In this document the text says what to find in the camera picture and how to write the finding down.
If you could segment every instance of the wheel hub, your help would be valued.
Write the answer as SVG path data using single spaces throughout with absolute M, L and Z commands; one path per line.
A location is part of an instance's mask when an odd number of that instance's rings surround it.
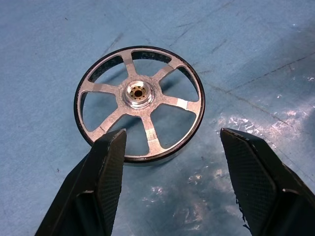
M 127 85 L 124 92 L 125 103 L 132 108 L 143 108 L 154 99 L 152 86 L 144 81 L 133 81 Z

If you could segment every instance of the wheel rim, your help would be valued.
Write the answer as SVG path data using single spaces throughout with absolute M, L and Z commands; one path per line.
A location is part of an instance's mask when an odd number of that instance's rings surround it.
M 155 75 L 149 77 L 137 74 L 133 60 L 153 59 L 167 63 Z M 108 69 L 124 63 L 128 77 L 120 85 L 94 83 Z M 191 102 L 162 93 L 160 81 L 179 69 L 193 84 L 198 101 Z M 88 92 L 111 93 L 115 95 L 117 109 L 94 131 L 88 131 L 83 123 L 83 105 Z M 177 143 L 163 148 L 151 120 L 151 113 L 161 104 L 179 107 L 196 115 L 189 131 Z M 122 48 L 114 51 L 92 65 L 81 79 L 74 98 L 74 114 L 78 128 L 85 140 L 92 145 L 96 139 L 108 132 L 123 115 L 140 117 L 149 146 L 149 153 L 140 156 L 125 156 L 125 162 L 151 162 L 166 158 L 181 149 L 196 133 L 203 118 L 205 95 L 202 83 L 195 70 L 180 56 L 165 49 L 147 46 Z

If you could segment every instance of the wheel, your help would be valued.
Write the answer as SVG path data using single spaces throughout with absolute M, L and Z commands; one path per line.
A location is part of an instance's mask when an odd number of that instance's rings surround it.
M 136 73 L 133 60 L 152 59 L 167 63 L 154 76 L 148 77 Z M 94 83 L 108 69 L 124 63 L 128 77 L 118 86 Z M 186 101 L 162 93 L 159 82 L 168 74 L 179 69 L 193 84 L 199 100 Z M 117 109 L 110 114 L 94 131 L 88 131 L 83 123 L 83 105 L 88 92 L 114 94 Z M 193 112 L 196 118 L 185 136 L 169 148 L 162 148 L 158 140 L 151 113 L 161 104 L 179 107 Z M 111 127 L 123 116 L 140 117 L 147 136 L 149 153 L 141 156 L 125 156 L 125 162 L 143 163 L 161 160 L 181 149 L 196 133 L 203 118 L 205 109 L 205 94 L 200 78 L 195 70 L 180 56 L 162 48 L 135 46 L 114 51 L 92 65 L 81 79 L 74 98 L 74 115 L 77 126 L 85 138 L 92 145 L 95 140 L 107 133 Z

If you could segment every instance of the blue surface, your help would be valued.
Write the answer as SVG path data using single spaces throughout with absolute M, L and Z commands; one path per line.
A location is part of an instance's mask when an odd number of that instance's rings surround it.
M 206 112 L 175 159 L 124 167 L 114 236 L 250 235 L 235 204 L 221 127 L 264 138 L 315 192 L 313 0 L 0 3 L 1 235 L 35 233 L 62 181 L 90 148 L 73 117 L 79 80 L 101 56 L 133 45 L 185 58 L 203 82 Z M 189 89 L 173 79 L 166 92 L 180 96 Z M 110 99 L 98 102 L 105 106 L 95 106 L 90 117 L 96 120 L 113 106 Z M 174 128 L 165 145 L 191 119 L 167 113 L 156 116 L 162 130 L 164 124 Z M 129 137 L 138 137 L 141 123 L 125 122 L 132 124 Z

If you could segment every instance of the textured grip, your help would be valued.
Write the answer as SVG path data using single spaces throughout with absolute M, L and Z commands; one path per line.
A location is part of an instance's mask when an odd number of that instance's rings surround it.
M 253 236 L 260 235 L 277 197 L 276 186 L 246 140 L 221 132 L 232 185 Z
M 122 189 L 122 176 L 125 149 L 121 146 L 112 146 L 109 158 L 102 169 L 97 184 L 96 195 L 103 211 L 104 231 L 111 235 L 118 206 L 119 195 Z

